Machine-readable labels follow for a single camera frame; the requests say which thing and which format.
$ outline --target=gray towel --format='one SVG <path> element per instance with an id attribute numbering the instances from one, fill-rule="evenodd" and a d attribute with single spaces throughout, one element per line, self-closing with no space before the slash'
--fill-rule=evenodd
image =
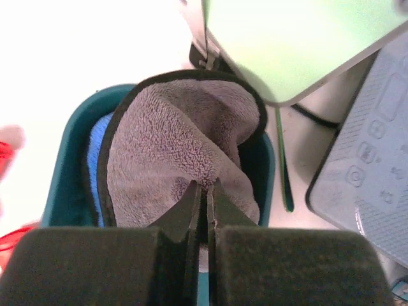
<path id="1" fill-rule="evenodd" d="M 234 76 L 176 71 L 137 85 L 113 114 L 98 159 L 105 224 L 146 227 L 178 202 L 190 181 L 206 189 L 217 178 L 258 223 L 238 146 L 260 136 L 265 124 L 259 96 Z M 200 271 L 208 271 L 204 245 Z"/>

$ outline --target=black object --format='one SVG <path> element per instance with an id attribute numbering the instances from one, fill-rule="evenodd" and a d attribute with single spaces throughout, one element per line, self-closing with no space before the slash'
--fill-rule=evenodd
<path id="1" fill-rule="evenodd" d="M 203 237 L 212 305 L 393 305 L 362 236 L 261 228 L 220 182 L 207 193 L 191 183 L 149 228 L 28 233 L 0 279 L 0 305 L 196 305 Z"/>
<path id="2" fill-rule="evenodd" d="M 205 58 L 202 56 L 200 51 L 197 50 L 197 48 L 191 44 L 190 46 L 190 54 L 189 54 L 189 60 L 190 63 L 198 69 L 205 69 Z M 214 70 L 222 71 L 225 73 L 231 73 L 233 75 L 236 75 L 236 73 L 232 70 L 232 68 L 227 64 L 227 62 L 222 58 L 218 57 L 215 62 L 214 62 Z M 310 112 L 306 108 L 304 108 L 302 105 L 299 104 L 294 104 L 291 105 L 291 108 L 296 110 L 298 113 L 302 114 L 306 118 L 309 118 L 310 120 L 314 121 L 315 123 L 324 126 L 326 128 L 330 129 L 337 129 L 339 127 L 339 123 L 337 122 L 332 122 L 329 120 L 326 120 L 324 118 L 319 117 L 318 115 Z"/>

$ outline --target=red plastic object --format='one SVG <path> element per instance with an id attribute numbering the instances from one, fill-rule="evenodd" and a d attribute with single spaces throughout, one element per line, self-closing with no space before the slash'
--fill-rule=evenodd
<path id="1" fill-rule="evenodd" d="M 12 231 L 11 233 L 3 236 L 0 238 L 0 267 L 1 272 L 4 271 L 6 268 L 7 262 L 11 257 L 11 254 L 14 251 L 15 246 L 18 244 L 20 239 L 29 231 L 36 228 L 37 225 L 32 226 L 24 226 L 19 228 L 16 231 Z"/>
<path id="2" fill-rule="evenodd" d="M 7 164 L 11 161 L 14 156 L 14 150 L 11 145 L 5 142 L 0 142 L 0 178 L 6 171 Z"/>

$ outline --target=white table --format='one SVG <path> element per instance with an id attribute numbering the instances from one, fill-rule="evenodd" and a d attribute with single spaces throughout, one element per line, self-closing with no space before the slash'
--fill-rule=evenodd
<path id="1" fill-rule="evenodd" d="M 137 83 L 189 67 L 189 29 L 165 0 L 4 1 L 0 4 L 0 126 L 20 124 L 26 146 L 0 184 L 0 235 L 41 218 L 64 127 L 96 90 Z M 341 121 L 364 62 L 302 101 Z M 305 192 L 333 138 L 291 108 L 282 109 L 289 177 L 295 201 L 284 210 L 277 167 L 270 226 L 334 228 L 309 212 Z M 277 154 L 275 115 L 268 134 Z M 395 267 L 386 263 L 387 270 Z"/>

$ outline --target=light green lid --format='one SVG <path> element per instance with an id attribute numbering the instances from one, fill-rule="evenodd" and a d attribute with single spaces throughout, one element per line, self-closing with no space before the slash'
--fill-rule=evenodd
<path id="1" fill-rule="evenodd" d="M 206 0 L 209 36 L 266 102 L 296 103 L 408 28 L 392 0 Z"/>

